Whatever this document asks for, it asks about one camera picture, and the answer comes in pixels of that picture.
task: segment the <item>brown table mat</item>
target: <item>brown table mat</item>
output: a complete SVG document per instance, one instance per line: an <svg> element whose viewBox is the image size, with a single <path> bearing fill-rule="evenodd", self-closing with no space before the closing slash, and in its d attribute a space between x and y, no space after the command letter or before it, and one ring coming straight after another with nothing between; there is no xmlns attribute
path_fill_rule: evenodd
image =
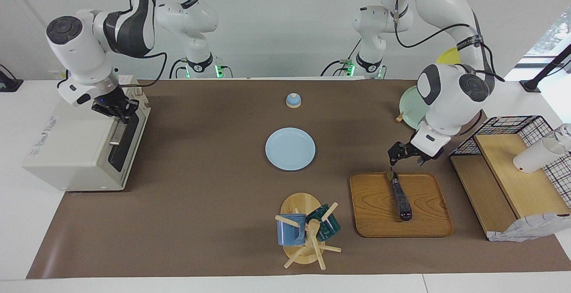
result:
<svg viewBox="0 0 571 293"><path fill-rule="evenodd" d="M387 171L387 149L411 130L396 124L414 81L165 81L145 90L153 110L131 175L118 193L67 193L27 278L379 274L570 270L555 236L488 242L450 160L398 171L436 175L453 235L369 239L353 226L349 178ZM285 105L288 93L302 106ZM265 157L275 130L297 127L314 161L280 171ZM274 215L298 192L338 202L341 231L327 270L294 264L277 244Z"/></svg>

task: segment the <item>blue plate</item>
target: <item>blue plate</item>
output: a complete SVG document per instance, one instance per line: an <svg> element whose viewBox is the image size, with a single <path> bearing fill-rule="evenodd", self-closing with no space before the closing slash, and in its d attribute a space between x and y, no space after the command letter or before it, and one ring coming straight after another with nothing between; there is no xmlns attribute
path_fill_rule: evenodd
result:
<svg viewBox="0 0 571 293"><path fill-rule="evenodd" d="M268 138L265 155L279 169L300 170L314 159L315 143L303 130L282 128Z"/></svg>

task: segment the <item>green light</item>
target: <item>green light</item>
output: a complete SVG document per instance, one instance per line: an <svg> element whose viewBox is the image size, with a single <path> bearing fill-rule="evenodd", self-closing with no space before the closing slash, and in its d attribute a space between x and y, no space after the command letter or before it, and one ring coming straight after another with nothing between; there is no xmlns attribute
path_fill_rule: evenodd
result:
<svg viewBox="0 0 571 293"><path fill-rule="evenodd" d="M216 69L216 76L218 76L218 78L222 78L224 76L222 68L219 65L214 65L214 68Z"/></svg>

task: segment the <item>white cloth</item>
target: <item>white cloth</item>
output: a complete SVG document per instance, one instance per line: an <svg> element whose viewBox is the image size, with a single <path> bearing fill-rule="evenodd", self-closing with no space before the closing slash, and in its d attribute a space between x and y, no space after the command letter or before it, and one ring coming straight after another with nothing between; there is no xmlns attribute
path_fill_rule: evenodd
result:
<svg viewBox="0 0 571 293"><path fill-rule="evenodd" d="M526 216L516 220L505 232L487 232L488 240L523 242L555 234L571 228L569 214L558 215L554 212Z"/></svg>

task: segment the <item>wooden shelf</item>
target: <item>wooden shelf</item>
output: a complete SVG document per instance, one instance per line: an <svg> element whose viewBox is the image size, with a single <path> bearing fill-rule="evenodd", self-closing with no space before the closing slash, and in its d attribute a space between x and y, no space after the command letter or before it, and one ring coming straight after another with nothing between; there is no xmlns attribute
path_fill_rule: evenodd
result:
<svg viewBox="0 0 571 293"><path fill-rule="evenodd" d="M519 135L479 135L475 139L516 217L570 212L544 171L523 173L513 165L514 157L526 149Z"/></svg>
<svg viewBox="0 0 571 293"><path fill-rule="evenodd" d="M453 156L454 164L484 232L504 232L517 220L481 155Z"/></svg>

